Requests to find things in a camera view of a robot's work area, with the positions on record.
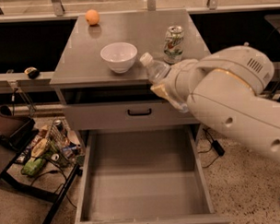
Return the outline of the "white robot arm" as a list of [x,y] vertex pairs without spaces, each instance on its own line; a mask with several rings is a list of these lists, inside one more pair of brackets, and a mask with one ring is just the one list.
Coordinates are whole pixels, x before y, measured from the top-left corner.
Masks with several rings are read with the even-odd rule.
[[268,57],[235,46],[185,60],[151,90],[176,109],[280,162],[280,102],[260,96],[274,76]]

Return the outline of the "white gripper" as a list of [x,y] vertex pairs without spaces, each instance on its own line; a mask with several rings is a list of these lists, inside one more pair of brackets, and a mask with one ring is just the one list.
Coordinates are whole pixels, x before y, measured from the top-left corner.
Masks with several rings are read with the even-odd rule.
[[151,91],[160,98],[167,100],[180,112],[187,112],[188,96],[204,79],[204,72],[196,67],[196,59],[184,60],[172,65],[167,76],[167,84],[151,86]]

